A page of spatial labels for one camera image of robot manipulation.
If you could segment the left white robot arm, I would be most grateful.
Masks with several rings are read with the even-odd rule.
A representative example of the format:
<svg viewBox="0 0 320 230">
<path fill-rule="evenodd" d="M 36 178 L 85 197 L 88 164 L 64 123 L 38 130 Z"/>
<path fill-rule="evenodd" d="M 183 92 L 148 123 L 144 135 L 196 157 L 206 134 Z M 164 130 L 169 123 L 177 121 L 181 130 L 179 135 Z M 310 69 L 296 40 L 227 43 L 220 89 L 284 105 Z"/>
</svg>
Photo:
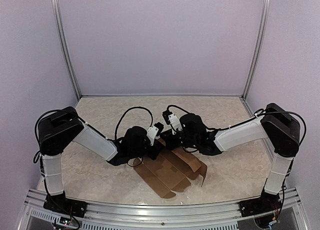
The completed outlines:
<svg viewBox="0 0 320 230">
<path fill-rule="evenodd" d="M 123 137 L 114 135 L 110 139 L 82 119 L 71 106 L 44 113 L 36 121 L 34 132 L 45 190 L 51 196 L 50 204 L 61 213 L 70 208 L 70 201 L 63 196 L 61 157 L 71 142 L 92 151 L 109 164 L 119 166 L 135 158 L 155 160 L 164 148 L 157 139 L 163 129 L 160 122 L 151 123 L 148 129 L 133 126 Z"/>
</svg>

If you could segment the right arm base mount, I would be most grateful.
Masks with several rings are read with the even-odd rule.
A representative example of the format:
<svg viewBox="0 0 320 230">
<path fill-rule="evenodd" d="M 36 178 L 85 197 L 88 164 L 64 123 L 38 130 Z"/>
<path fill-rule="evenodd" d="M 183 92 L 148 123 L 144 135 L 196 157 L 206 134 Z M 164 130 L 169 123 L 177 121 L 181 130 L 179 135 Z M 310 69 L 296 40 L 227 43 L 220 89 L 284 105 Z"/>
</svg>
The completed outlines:
<svg viewBox="0 0 320 230">
<path fill-rule="evenodd" d="M 257 198 L 243 200 L 239 202 L 239 208 L 242 217 L 259 215 L 270 211 L 275 211 L 279 215 L 283 209 L 284 197 L 280 198 L 280 193 L 284 193 L 284 183 L 280 188 L 280 192 L 275 195 L 269 194 L 262 189 L 261 195 Z"/>
</svg>

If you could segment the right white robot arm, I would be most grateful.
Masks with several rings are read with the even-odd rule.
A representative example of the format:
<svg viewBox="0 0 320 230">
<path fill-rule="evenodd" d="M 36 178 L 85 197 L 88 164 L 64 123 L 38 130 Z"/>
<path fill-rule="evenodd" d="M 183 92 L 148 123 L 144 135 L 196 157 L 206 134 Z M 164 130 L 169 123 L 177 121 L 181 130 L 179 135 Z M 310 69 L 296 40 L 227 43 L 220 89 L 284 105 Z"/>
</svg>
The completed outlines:
<svg viewBox="0 0 320 230">
<path fill-rule="evenodd" d="M 274 196 L 282 190 L 307 131 L 300 115 L 285 111 L 275 103 L 259 109 L 250 119 L 225 128 L 209 128 L 199 115 L 188 111 L 177 117 L 166 109 L 162 116 L 171 127 L 160 135 L 169 150 L 181 147 L 188 153 L 215 156 L 236 146 L 269 139 L 275 156 L 263 187 L 263 195 L 255 202 L 260 212 L 268 211 L 275 204 Z"/>
</svg>

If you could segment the brown cardboard box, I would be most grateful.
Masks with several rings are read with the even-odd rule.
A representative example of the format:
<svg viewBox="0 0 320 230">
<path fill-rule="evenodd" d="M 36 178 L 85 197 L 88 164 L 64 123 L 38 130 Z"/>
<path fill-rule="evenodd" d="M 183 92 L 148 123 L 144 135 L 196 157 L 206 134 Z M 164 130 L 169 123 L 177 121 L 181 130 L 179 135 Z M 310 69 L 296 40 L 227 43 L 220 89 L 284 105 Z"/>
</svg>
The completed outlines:
<svg viewBox="0 0 320 230">
<path fill-rule="evenodd" d="M 191 186 L 191 180 L 201 176 L 206 179 L 208 167 L 183 147 L 164 148 L 155 160 L 149 157 L 135 158 L 133 169 L 144 182 L 163 199 L 171 199 Z"/>
</svg>

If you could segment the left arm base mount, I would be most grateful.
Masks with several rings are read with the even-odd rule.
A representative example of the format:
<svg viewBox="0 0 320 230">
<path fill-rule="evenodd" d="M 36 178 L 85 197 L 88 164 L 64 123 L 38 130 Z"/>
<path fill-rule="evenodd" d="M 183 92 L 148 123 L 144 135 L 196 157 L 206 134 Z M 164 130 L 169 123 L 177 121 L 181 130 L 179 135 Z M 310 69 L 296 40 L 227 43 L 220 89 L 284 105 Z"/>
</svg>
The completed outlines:
<svg viewBox="0 0 320 230">
<path fill-rule="evenodd" d="M 47 195 L 43 207 L 47 210 L 83 218 L 87 210 L 87 202 L 69 199 L 65 192 L 59 195 Z"/>
</svg>

